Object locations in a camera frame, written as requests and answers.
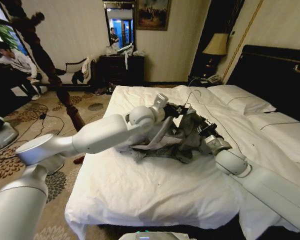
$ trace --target gray cloth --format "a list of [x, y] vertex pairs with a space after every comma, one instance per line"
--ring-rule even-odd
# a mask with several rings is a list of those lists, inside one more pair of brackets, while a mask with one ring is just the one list
[[162, 157], [176, 159], [188, 164], [192, 161], [192, 150], [209, 154], [204, 138], [198, 135], [197, 127], [202, 118], [190, 108], [177, 127], [172, 117], [154, 126], [147, 135], [133, 136], [115, 148], [120, 152], [129, 152], [136, 161], [144, 157]]

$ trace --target black headboard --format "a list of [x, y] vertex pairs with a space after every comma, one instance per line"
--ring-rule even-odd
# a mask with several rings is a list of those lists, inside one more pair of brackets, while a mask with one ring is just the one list
[[300, 50], [245, 45], [227, 84], [237, 85], [300, 121]]

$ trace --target cable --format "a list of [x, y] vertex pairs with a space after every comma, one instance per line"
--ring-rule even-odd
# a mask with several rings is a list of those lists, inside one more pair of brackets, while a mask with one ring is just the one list
[[206, 78], [201, 78], [201, 77], [195, 77], [195, 78], [192, 79], [191, 82], [188, 84], [188, 87], [190, 87], [191, 83], [192, 83], [194, 80], [204, 80], [204, 81], [206, 81], [207, 79], [206, 79]]
[[[36, 103], [36, 102], [32, 102], [32, 104], [37, 104], [37, 105], [44, 106], [44, 107], [46, 108], [47, 112], [48, 112], [48, 109], [49, 109], [49, 108], [48, 108], [46, 105], [41, 104], [41, 103]], [[34, 113], [36, 113], [36, 115], [37, 115], [38, 118], [39, 118], [40, 116], [39, 116], [37, 113], [40, 113], [41, 115], [42, 115], [42, 114], [45, 114], [46, 116], [49, 116], [49, 117], [52, 117], [52, 118], [59, 118], [59, 119], [62, 121], [62, 123], [63, 123], [62, 129], [63, 129], [64, 126], [65, 126], [64, 121], [63, 121], [60, 117], [47, 115], [47, 114], [44, 113], [44, 112], [37, 111], [35, 108], [29, 109], [29, 108], [25, 107], [25, 105], [23, 105], [23, 106], [21, 106], [21, 107], [24, 108], [25, 111], [33, 111]], [[14, 141], [12, 141], [11, 143], [9, 143], [9, 144], [8, 144], [7, 146], [5, 146], [3, 149], [0, 149], [0, 152], [2, 152], [3, 150], [9, 148], [9, 147], [10, 147], [11, 145], [13, 145], [13, 144], [20, 143], [20, 142], [28, 142], [28, 140], [19, 140], [19, 139], [21, 139], [21, 138], [26, 134], [26, 132], [28, 132], [28, 130], [29, 130], [29, 129], [37, 122], [37, 121], [39, 121], [39, 120], [40, 120], [40, 119], [37, 119], [36, 121], [34, 121], [34, 122], [33, 122], [33, 123], [32, 123], [32, 124], [31, 124], [24, 132], [23, 132], [23, 134], [21, 134], [20, 136], [18, 136], [18, 138], [15, 138]], [[40, 130], [39, 135], [42, 134], [43, 129], [44, 129], [44, 127]]]
[[60, 131], [58, 132], [58, 134], [57, 134], [57, 135], [59, 135], [59, 134], [61, 133], [61, 131], [64, 129], [64, 127], [65, 127], [65, 122], [62, 120], [61, 117], [58, 117], [58, 116], [51, 116], [51, 115], [48, 115], [48, 114], [46, 114], [46, 116], [52, 117], [52, 118], [58, 118], [58, 119], [61, 120], [61, 122], [62, 122], [62, 127], [61, 127], [61, 130], [60, 130]]
[[33, 139], [37, 138], [39, 135], [42, 134], [42, 130], [45, 128], [45, 126], [44, 126], [45, 120], [46, 120], [46, 118], [44, 118], [44, 119], [42, 120], [42, 123], [41, 123], [42, 128], [40, 129], [40, 133], [37, 134]]
[[71, 130], [69, 130], [69, 131], [67, 131], [67, 132], [63, 133], [61, 136], [64, 136], [64, 135], [66, 135], [66, 134], [68, 134], [68, 133], [72, 132], [73, 130], [76, 130], [76, 129], [75, 129], [75, 128], [72, 128]]
[[209, 113], [215, 120], [217, 120], [217, 121], [221, 124], [221, 126], [224, 128], [224, 130], [226, 131], [226, 133], [227, 133], [227, 134], [230, 136], [230, 138], [235, 142], [235, 144], [236, 144], [236, 146], [238, 147], [240, 153], [242, 153], [242, 151], [241, 151], [241, 149], [240, 149], [238, 143], [237, 143], [237, 142], [235, 141], [235, 139], [230, 135], [230, 133], [229, 133], [228, 130], [225, 128], [225, 126], [220, 122], [220, 120], [217, 119], [215, 116], [213, 116], [213, 115], [211, 114], [211, 112], [209, 111], [208, 107], [207, 107], [205, 104], [201, 103], [201, 102], [198, 100], [198, 98], [196, 97], [196, 95], [193, 94], [193, 96], [194, 96], [195, 99], [198, 101], [198, 103], [201, 104], [201, 105], [203, 105], [203, 106], [205, 107], [205, 109], [208, 111], [208, 113]]

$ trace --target white pillow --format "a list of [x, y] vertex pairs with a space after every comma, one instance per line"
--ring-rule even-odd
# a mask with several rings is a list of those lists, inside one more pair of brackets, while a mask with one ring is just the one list
[[280, 112], [247, 118], [272, 140], [292, 161], [300, 165], [300, 122]]
[[243, 115], [274, 112], [276, 108], [269, 102], [234, 85], [211, 86], [208, 89], [224, 104]]

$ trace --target wallpaper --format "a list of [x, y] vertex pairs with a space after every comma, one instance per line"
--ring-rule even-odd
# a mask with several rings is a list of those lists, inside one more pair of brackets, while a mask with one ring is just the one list
[[[217, 72], [224, 76], [225, 82], [236, 66], [244, 45], [300, 49], [300, 0], [264, 0], [252, 20], [260, 1], [249, 0], [243, 4], [233, 28], [235, 34], [228, 42], [228, 55], [218, 66]], [[234, 56], [251, 20], [252, 24]]]
[[[56, 68], [109, 45], [101, 0], [22, 0], [28, 16], [42, 12], [37, 26], [43, 48]], [[198, 47], [210, 0], [172, 0], [167, 31], [136, 31], [136, 47], [145, 51], [145, 80], [186, 82]]]

